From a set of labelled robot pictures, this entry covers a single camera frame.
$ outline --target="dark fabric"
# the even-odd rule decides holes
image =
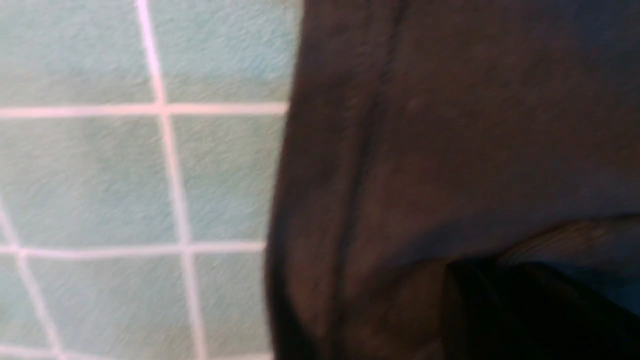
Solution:
[[[640,2],[306,0],[288,116],[276,359],[431,359],[453,259],[640,214]]]
[[[640,318],[540,263],[447,266],[447,360],[640,359]]]

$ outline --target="dark gray cloth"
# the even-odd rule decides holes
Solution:
[[[639,1],[305,1],[277,360],[428,358],[450,260],[639,213]]]

